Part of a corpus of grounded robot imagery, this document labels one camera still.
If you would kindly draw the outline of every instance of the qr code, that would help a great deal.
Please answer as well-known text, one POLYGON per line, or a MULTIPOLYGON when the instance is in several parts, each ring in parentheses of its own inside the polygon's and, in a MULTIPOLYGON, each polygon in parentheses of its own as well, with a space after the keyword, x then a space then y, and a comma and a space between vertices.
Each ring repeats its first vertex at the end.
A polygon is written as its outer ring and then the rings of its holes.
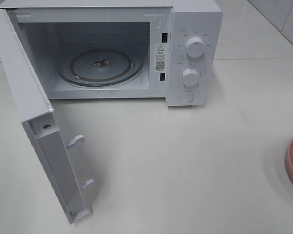
POLYGON ((155 63, 155 70, 165 70, 165 61, 158 61, 155 63))

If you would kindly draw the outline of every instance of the timer knob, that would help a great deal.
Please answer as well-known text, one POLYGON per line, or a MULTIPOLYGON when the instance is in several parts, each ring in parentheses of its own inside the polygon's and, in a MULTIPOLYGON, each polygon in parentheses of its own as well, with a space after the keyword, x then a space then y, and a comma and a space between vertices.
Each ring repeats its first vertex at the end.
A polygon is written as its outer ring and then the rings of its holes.
POLYGON ((202 54, 204 54, 204 49, 205 41, 200 37, 190 38, 186 42, 187 55, 189 55, 192 58, 200 57, 202 54))
POLYGON ((182 73, 182 81, 185 86, 194 86, 200 81, 200 72, 195 69, 186 69, 182 73))

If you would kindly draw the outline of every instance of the label sticker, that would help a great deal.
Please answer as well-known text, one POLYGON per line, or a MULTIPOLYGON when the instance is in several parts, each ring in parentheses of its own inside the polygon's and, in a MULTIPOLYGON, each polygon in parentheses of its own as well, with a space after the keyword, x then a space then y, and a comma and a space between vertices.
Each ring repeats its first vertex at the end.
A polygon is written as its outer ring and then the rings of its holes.
POLYGON ((166 43, 154 44, 154 54, 155 54, 155 70, 157 72, 165 72, 167 67, 166 58, 169 54, 167 44, 166 43))

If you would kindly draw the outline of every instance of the turntable plate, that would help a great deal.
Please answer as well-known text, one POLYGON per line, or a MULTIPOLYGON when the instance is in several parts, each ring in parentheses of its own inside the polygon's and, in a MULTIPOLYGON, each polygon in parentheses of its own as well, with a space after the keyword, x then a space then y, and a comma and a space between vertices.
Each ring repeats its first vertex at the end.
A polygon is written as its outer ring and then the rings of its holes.
POLYGON ((57 58, 57 72, 66 81, 82 86, 107 86, 137 75, 143 59, 136 50, 115 41, 96 41, 65 47, 57 58))

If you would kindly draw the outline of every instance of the microwave top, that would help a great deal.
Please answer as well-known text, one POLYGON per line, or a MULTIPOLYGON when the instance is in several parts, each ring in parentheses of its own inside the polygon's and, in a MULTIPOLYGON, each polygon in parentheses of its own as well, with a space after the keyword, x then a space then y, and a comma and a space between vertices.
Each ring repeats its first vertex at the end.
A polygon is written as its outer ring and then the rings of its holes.
POLYGON ((169 7, 176 12, 220 11, 214 0, 6 0, 0 5, 0 9, 93 7, 169 7))

